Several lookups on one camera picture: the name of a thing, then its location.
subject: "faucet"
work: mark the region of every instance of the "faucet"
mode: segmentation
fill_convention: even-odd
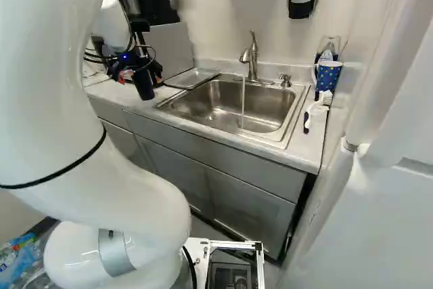
[[[259,83],[264,85],[273,85],[272,81],[264,81],[263,79],[257,78],[257,56],[258,56],[258,46],[256,40],[256,33],[253,30],[250,30],[252,43],[250,47],[247,47],[245,51],[239,58],[239,61],[243,64],[248,63],[248,77],[245,81],[249,83]]]

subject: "metal tray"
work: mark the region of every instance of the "metal tray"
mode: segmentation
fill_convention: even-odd
[[[167,86],[191,90],[219,74],[220,72],[217,69],[192,68],[167,79],[164,83]]]

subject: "cabinet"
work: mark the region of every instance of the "cabinet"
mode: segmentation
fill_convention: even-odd
[[[138,146],[138,143],[131,132],[117,127],[116,125],[113,125],[112,123],[109,123],[105,120],[101,120],[101,122],[106,128],[107,134],[110,136],[110,139],[113,141],[113,144],[116,146],[119,152],[124,154],[137,166],[149,172],[154,171],[151,160],[146,153],[141,151],[141,148]]]
[[[249,240],[260,240],[276,259],[295,205],[229,175],[208,169],[214,220]]]
[[[150,140],[138,136],[137,139],[142,150],[150,155],[155,172],[176,185],[193,210],[211,219],[213,207],[205,166]]]
[[[247,152],[204,139],[163,123],[125,112],[131,131],[201,162],[236,179],[241,179],[287,201],[297,203],[306,173]]]
[[[260,240],[277,258],[295,205],[235,177],[137,137],[159,176],[176,185],[191,208],[248,240]]]

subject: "cabinet door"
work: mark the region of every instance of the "cabinet door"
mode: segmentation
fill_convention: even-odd
[[[176,185],[185,194],[193,210],[211,219],[213,208],[205,174],[206,167],[150,140],[137,138],[139,144],[148,152],[157,174]]]
[[[206,170],[214,220],[248,240],[259,240],[276,259],[287,237],[295,205],[239,179]]]
[[[105,120],[101,121],[107,130],[107,134],[110,136],[110,139],[113,141],[113,144],[116,146],[119,152],[124,154],[138,167],[141,167],[149,172],[154,171],[151,162],[143,155],[141,148],[138,146],[138,143],[131,132],[117,127],[116,125],[113,125],[112,123],[109,123]]]

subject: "floor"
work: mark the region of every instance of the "floor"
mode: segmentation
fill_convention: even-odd
[[[191,237],[207,238],[209,240],[231,240],[196,217],[192,217]],[[265,261],[265,287],[275,289],[281,269]]]

